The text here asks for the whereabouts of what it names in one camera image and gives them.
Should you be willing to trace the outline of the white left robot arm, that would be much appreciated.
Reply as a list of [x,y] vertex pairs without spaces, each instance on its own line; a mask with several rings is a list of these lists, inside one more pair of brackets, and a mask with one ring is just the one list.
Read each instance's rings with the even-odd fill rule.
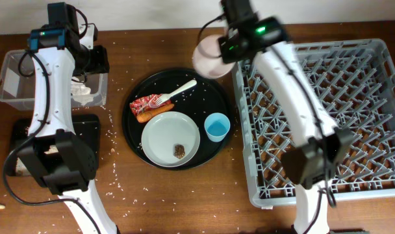
[[[24,205],[65,203],[83,233],[119,233],[96,189],[99,159],[75,134],[71,117],[73,77],[108,73],[107,50],[94,45],[98,29],[93,23],[78,24],[77,18],[84,15],[79,9],[49,3],[47,13],[48,24],[33,29],[27,40],[25,54],[32,58],[36,80],[34,110],[28,137],[4,161],[3,184]],[[7,180],[16,161],[58,198],[25,201],[16,195]]]

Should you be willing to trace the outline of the rice and peanut waste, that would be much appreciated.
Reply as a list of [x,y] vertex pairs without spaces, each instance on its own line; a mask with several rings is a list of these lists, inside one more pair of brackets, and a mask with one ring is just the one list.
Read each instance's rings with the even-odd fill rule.
[[56,163],[60,162],[58,149],[55,145],[25,146],[19,150],[18,158],[30,175],[34,177],[49,175]]

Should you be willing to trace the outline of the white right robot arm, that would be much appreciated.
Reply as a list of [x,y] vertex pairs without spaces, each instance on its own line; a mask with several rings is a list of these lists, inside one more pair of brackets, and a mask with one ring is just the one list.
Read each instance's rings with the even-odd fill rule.
[[224,63],[251,59],[285,113],[295,148],[281,156],[296,188],[296,233],[329,233],[328,207],[335,207],[331,179],[353,133],[341,129],[321,104],[275,17],[260,19],[248,0],[221,1],[227,35],[218,40]]

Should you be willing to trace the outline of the pink bowl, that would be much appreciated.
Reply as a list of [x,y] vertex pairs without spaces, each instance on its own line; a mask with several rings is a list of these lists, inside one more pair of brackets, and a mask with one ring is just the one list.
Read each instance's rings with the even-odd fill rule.
[[218,79],[229,73],[235,63],[225,64],[220,55],[218,39],[220,34],[205,37],[196,46],[192,55],[192,64],[200,76],[207,79]]

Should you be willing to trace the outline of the light blue cup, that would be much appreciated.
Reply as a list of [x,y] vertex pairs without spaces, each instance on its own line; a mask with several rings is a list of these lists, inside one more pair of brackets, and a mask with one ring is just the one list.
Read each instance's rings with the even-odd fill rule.
[[212,142],[221,142],[230,131],[230,128],[229,118],[219,112],[208,115],[204,122],[205,132]]

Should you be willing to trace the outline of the white tissue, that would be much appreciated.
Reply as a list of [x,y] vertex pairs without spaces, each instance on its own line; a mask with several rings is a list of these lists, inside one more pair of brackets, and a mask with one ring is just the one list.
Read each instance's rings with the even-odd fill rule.
[[91,88],[83,83],[71,82],[71,95],[74,101],[85,106],[94,100],[91,94]]

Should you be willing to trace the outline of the grey plate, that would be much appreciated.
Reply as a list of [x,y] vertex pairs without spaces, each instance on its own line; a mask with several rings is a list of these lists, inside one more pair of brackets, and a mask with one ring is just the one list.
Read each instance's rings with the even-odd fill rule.
[[[185,156],[173,156],[174,146],[185,147]],[[180,112],[164,112],[153,117],[142,131],[141,146],[146,157],[164,168],[177,168],[188,163],[198,152],[199,129],[190,117]]]

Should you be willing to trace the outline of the brown food scrap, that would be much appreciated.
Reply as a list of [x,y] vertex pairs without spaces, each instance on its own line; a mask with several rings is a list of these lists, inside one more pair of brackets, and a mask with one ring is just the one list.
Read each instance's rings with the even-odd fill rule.
[[174,146],[173,156],[182,159],[185,156],[185,147],[181,144],[176,144]]

